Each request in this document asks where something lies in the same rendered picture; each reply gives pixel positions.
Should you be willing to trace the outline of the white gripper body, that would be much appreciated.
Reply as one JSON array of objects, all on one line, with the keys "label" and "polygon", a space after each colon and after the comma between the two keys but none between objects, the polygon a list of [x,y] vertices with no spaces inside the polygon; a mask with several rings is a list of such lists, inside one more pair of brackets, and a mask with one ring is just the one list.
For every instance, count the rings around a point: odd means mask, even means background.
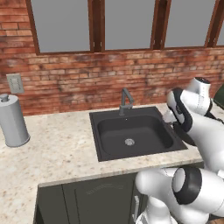
[{"label": "white gripper body", "polygon": [[168,108],[167,111],[163,114],[163,120],[166,123],[174,123],[176,121],[176,118],[172,111]]}]

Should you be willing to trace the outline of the black kitchen sink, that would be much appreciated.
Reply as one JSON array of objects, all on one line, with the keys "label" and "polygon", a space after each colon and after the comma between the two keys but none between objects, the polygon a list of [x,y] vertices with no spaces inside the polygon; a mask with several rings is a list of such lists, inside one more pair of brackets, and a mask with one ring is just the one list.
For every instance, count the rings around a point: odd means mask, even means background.
[{"label": "black kitchen sink", "polygon": [[89,114],[99,162],[186,150],[157,107]]}]

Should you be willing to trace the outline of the dark grey tap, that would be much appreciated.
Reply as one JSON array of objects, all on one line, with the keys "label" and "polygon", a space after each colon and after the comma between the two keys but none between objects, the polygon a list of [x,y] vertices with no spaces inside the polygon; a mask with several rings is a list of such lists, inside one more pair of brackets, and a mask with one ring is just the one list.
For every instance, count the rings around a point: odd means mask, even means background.
[{"label": "dark grey tap", "polygon": [[119,115],[123,116],[124,115],[124,110],[125,109],[131,109],[133,107],[134,99],[131,96],[129,90],[124,87],[122,89],[122,100],[121,100],[121,105],[119,106]]}]

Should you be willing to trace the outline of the dark green object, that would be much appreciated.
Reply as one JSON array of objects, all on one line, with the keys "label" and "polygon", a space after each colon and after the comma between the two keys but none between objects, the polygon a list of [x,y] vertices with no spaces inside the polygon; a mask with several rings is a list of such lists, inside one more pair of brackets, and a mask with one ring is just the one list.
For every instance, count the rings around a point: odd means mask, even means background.
[{"label": "dark green object", "polygon": [[216,92],[213,101],[217,106],[224,109],[224,84]]}]

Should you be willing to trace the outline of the dark green cupboard door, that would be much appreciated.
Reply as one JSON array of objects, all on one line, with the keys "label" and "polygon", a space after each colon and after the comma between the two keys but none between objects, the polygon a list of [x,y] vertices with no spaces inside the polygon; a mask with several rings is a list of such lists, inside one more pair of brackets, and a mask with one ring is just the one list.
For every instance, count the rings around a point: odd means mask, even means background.
[{"label": "dark green cupboard door", "polygon": [[69,224],[134,224],[135,173],[62,186]]}]

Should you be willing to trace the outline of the grey paper towel roll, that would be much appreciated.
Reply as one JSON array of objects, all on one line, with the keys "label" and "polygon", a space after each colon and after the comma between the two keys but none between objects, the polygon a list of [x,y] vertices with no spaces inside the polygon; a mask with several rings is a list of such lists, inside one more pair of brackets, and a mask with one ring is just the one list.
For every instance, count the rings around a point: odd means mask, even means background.
[{"label": "grey paper towel roll", "polygon": [[13,94],[0,94],[0,127],[9,147],[20,147],[30,140],[19,99]]}]

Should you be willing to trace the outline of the grey wall socket plate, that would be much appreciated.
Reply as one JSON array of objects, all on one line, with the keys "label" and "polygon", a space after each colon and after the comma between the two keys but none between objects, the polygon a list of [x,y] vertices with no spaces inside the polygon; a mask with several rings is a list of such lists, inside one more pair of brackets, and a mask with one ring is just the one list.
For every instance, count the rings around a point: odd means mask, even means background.
[{"label": "grey wall socket plate", "polygon": [[19,73],[7,74],[6,78],[12,94],[22,94],[24,92],[23,82]]}]

